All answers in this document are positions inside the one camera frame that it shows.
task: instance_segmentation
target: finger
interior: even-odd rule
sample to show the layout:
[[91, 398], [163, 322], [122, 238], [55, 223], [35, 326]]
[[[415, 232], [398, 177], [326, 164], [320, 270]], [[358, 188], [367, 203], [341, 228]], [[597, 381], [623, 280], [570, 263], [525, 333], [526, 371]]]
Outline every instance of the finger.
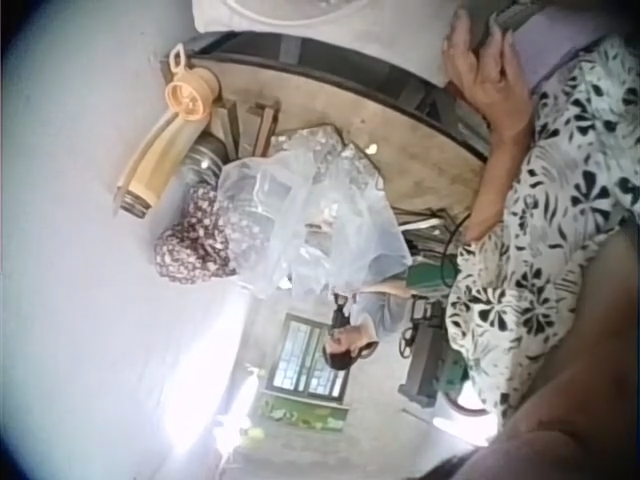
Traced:
[[475, 55], [469, 49], [470, 25], [466, 12], [457, 13], [449, 38], [442, 45], [447, 76], [461, 89], [475, 81], [477, 70]]
[[464, 9], [459, 9], [455, 14], [449, 44], [454, 52], [467, 52], [471, 48], [471, 19]]
[[502, 66], [507, 81], [514, 85], [526, 85], [524, 69], [520, 63], [518, 52], [513, 46], [513, 32], [507, 32], [504, 36], [504, 46], [502, 48]]
[[491, 24], [491, 35], [480, 50], [478, 79], [481, 82], [497, 83], [502, 75], [502, 50], [504, 39], [500, 27]]

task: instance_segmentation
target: green cloth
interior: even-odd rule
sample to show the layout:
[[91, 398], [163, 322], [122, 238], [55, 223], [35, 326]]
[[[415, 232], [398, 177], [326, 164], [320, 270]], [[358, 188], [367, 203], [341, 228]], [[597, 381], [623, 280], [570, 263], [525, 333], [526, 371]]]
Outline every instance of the green cloth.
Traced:
[[445, 260], [442, 267], [431, 263], [417, 263], [409, 267], [407, 274], [407, 287], [418, 292], [424, 290], [432, 290], [434, 288], [443, 288], [446, 285], [442, 283], [442, 277], [445, 278], [447, 284], [451, 285], [456, 278], [456, 269], [454, 262]]

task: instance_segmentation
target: floral dress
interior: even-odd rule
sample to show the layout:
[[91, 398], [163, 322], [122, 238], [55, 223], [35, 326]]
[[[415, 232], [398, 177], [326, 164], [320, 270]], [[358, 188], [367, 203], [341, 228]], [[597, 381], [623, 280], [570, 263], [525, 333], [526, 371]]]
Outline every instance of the floral dress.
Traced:
[[449, 339], [501, 419], [571, 329], [588, 262], [625, 215], [640, 220], [639, 74], [609, 37], [542, 85], [535, 143], [503, 221], [458, 253]]

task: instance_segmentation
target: clear plastic bag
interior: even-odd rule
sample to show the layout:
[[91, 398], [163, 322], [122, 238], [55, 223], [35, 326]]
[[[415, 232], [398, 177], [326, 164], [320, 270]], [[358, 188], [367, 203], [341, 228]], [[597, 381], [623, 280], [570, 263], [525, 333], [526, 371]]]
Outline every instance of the clear plastic bag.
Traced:
[[366, 156], [353, 145], [322, 157], [311, 152], [298, 146], [240, 160], [220, 178], [218, 213], [230, 258], [259, 297], [285, 277], [298, 299], [350, 294], [410, 264], [382, 179]]
[[313, 158], [303, 151], [243, 159], [223, 169], [216, 213], [239, 280], [259, 297], [290, 273], [304, 242], [302, 219], [314, 174]]

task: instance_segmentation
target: window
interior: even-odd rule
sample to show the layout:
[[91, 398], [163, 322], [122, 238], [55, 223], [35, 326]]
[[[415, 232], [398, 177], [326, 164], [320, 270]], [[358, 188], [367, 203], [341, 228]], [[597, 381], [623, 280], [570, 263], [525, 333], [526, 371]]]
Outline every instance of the window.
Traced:
[[342, 402], [349, 372], [331, 370], [322, 358], [328, 325], [295, 315], [284, 322], [280, 353], [269, 374], [269, 389], [302, 398]]

